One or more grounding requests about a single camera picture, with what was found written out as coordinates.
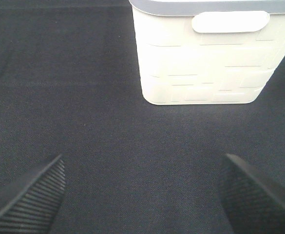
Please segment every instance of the white plastic basket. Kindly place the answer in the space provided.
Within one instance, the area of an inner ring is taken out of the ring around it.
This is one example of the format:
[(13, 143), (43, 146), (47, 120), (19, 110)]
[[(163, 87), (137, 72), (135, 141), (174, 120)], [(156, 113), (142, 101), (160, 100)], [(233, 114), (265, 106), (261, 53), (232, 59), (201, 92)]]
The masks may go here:
[(273, 11), (255, 0), (244, 8), (222, 1), (215, 8), (228, 11), (208, 12), (195, 1), (131, 2), (142, 93), (150, 103), (252, 102), (285, 56), (284, 5)]

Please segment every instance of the storage bin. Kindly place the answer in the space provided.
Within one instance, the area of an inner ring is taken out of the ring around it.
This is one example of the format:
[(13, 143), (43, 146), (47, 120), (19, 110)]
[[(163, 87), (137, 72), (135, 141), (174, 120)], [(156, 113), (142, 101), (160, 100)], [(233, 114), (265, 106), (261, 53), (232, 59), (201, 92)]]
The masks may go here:
[(285, 0), (130, 0), (144, 98), (254, 101), (285, 56)]

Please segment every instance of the gray surface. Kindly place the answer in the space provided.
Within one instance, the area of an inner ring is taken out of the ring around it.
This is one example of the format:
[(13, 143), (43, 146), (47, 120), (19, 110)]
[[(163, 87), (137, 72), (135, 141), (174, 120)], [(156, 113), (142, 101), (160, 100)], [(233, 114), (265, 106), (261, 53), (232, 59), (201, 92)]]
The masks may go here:
[(129, 6), (128, 0), (0, 0), (0, 9)]
[(161, 16), (193, 16), (206, 11), (285, 13), (285, 0), (129, 0), (137, 9)]
[(51, 234), (231, 234), (225, 152), (285, 186), (285, 59), (255, 102), (155, 106), (128, 7), (0, 10), (0, 188), (63, 153)]
[(219, 196), (235, 234), (285, 234), (285, 189), (265, 173), (229, 155)]

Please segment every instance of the ribbed surface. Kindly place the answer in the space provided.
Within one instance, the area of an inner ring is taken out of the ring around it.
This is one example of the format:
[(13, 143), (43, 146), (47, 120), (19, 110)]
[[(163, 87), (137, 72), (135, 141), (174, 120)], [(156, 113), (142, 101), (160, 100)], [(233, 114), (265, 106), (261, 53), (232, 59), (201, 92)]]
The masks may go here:
[(0, 218), (0, 234), (48, 233), (64, 188), (64, 163), (60, 159)]
[(227, 160), (219, 181), (222, 205), (236, 234), (285, 234), (285, 208)]

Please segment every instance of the fabric surface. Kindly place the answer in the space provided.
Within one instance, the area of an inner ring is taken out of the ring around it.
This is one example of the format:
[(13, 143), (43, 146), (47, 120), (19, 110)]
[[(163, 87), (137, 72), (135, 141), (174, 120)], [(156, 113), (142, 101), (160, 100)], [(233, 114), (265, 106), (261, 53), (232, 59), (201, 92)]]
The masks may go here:
[(138, 71), (128, 4), (0, 9), (0, 188), (63, 153), (52, 234), (231, 234), (224, 153), (285, 186), (285, 59), (243, 105), (155, 106)]

